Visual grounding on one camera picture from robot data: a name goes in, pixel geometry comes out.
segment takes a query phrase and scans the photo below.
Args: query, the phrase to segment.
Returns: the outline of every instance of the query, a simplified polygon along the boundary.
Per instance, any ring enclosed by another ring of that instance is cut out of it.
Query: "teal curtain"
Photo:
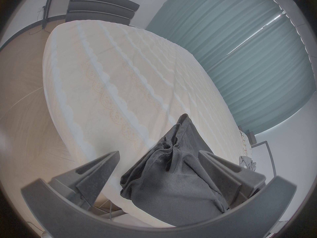
[[[316,90],[305,46],[273,0],[168,0],[147,30],[194,55],[244,131],[279,124]]]

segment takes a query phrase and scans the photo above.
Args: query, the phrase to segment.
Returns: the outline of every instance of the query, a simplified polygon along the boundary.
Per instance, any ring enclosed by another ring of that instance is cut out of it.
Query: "pillow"
[[[240,131],[242,142],[243,142],[243,148],[244,148],[244,155],[252,158],[252,148],[251,144],[249,142],[248,136],[244,134],[242,131]]]

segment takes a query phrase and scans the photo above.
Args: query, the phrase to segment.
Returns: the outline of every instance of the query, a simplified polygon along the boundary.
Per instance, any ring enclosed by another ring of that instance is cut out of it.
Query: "wall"
[[[41,20],[44,11],[42,7],[45,6],[46,1],[22,0],[3,29],[0,46],[19,30]]]
[[[281,218],[289,220],[305,199],[317,175],[317,93],[287,120],[256,135],[267,140],[276,174],[297,185],[297,191]]]
[[[24,27],[41,20],[43,10],[39,8],[45,6],[47,0],[23,0],[18,8],[14,11],[9,22],[3,30],[3,36],[0,41],[2,46],[12,35],[17,33]],[[133,19],[131,25],[139,28],[146,28],[152,18],[167,0],[130,0],[140,5]],[[49,17],[66,14],[69,0],[52,0]]]

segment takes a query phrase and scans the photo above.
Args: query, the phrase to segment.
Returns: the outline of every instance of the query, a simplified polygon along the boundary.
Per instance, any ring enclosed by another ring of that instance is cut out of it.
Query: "wooden floor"
[[[50,22],[45,30],[63,22]],[[19,35],[0,52],[0,182],[10,203],[39,235],[44,229],[20,189],[76,167],[47,109],[42,57],[50,33],[40,30],[38,26]]]

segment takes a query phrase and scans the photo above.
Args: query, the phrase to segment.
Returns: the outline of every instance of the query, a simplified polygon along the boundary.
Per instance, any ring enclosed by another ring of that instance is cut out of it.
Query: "bed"
[[[166,224],[120,196],[121,176],[187,113],[214,154],[235,164],[248,155],[210,77],[192,54],[135,27],[72,21],[50,34],[43,83],[53,123],[82,165],[119,150],[103,194],[154,227]]]

